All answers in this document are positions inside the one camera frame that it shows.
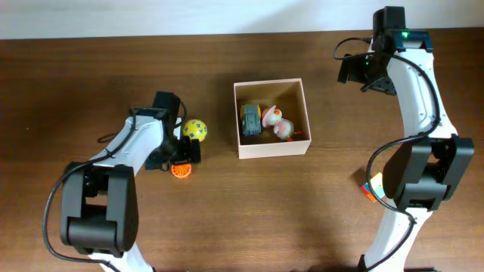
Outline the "grey and yellow toy truck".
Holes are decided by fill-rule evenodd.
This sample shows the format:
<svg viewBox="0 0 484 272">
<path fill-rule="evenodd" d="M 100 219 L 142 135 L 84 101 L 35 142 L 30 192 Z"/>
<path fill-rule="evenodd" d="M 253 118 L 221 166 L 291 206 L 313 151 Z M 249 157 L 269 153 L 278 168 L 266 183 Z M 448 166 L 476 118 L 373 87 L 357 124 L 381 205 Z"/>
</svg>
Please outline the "grey and yellow toy truck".
<svg viewBox="0 0 484 272">
<path fill-rule="evenodd" d="M 258 104 L 244 104 L 240 109 L 242 135 L 259 136 L 262 133 L 262 113 Z"/>
</svg>

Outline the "white duck toy pink hat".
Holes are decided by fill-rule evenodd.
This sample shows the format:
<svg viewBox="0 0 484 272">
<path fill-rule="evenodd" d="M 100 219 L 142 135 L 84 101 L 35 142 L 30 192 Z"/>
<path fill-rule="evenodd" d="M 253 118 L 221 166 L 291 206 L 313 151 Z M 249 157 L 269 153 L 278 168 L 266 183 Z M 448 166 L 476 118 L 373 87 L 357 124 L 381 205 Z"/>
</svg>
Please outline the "white duck toy pink hat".
<svg viewBox="0 0 484 272">
<path fill-rule="evenodd" d="M 272 127 L 273 133 L 282 141 L 293 141 L 295 134 L 302 134 L 301 131 L 295 131 L 294 124 L 284 119 L 282 111 L 276 106 L 264 109 L 262 111 L 262 127 Z"/>
</svg>

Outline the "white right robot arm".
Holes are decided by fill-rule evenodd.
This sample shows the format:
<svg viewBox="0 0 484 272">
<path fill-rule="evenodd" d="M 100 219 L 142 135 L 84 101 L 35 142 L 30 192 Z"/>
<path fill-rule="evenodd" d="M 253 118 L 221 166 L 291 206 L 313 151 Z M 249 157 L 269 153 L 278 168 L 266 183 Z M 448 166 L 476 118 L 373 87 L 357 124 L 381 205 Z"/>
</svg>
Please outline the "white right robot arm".
<svg viewBox="0 0 484 272">
<path fill-rule="evenodd" d="M 386 6 L 373 15 L 372 36 L 362 54 L 340 57 L 338 80 L 398 98 L 405 136 L 379 147 L 398 149 L 383 168 L 385 213 L 376 238 L 358 262 L 359 271 L 403 271 L 424 222 L 456 191 L 474 154 L 473 141 L 452 125 L 434 75 L 434 47 L 425 30 L 409 29 L 405 9 Z"/>
</svg>

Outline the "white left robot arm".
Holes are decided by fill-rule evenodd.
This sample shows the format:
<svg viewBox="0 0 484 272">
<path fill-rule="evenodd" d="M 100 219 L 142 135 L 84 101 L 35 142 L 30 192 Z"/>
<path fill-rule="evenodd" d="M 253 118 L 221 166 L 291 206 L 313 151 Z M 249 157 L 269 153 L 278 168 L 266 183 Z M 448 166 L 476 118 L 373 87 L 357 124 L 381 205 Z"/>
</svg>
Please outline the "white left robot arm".
<svg viewBox="0 0 484 272">
<path fill-rule="evenodd" d="M 98 155 L 71 162 L 56 189 L 62 190 L 60 240 L 80 256 L 72 261 L 99 264 L 105 271 L 154 271 L 135 243 L 140 168 L 169 171 L 201 161 L 200 142 L 182 134 L 172 92 L 159 91 L 149 107 L 130 110 L 123 129 Z"/>
</svg>

